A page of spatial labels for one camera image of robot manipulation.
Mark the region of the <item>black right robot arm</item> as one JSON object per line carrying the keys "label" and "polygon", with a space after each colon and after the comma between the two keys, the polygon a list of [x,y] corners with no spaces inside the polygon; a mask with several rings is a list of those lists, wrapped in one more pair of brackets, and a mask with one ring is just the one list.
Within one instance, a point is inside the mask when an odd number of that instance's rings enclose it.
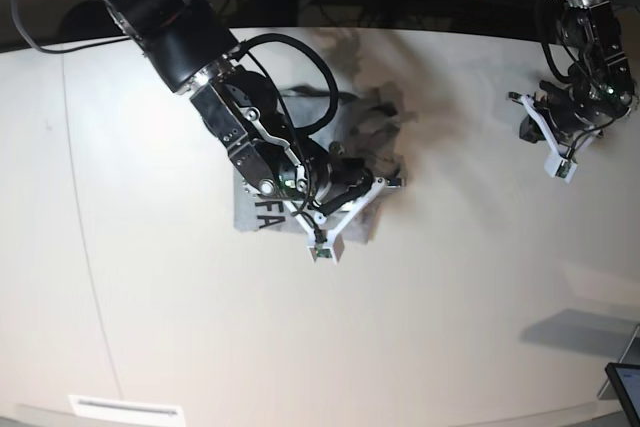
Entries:
{"label": "black right robot arm", "polygon": [[[122,33],[137,44],[164,84],[187,94],[207,130],[257,195],[292,201],[329,216],[368,194],[376,182],[360,158],[338,160],[313,140],[339,107],[336,79],[305,43],[283,34],[239,41],[208,0],[101,0]],[[253,48],[285,44],[307,57],[324,77],[326,112],[298,127],[273,80],[240,60]]]}

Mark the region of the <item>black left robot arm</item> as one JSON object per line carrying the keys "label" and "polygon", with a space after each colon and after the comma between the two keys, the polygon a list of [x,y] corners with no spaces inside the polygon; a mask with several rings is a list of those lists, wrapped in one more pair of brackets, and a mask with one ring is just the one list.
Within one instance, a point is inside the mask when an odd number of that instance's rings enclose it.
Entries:
{"label": "black left robot arm", "polygon": [[638,101],[621,26],[608,0],[536,0],[534,20],[555,81],[539,83],[533,107],[556,141],[574,148]]}

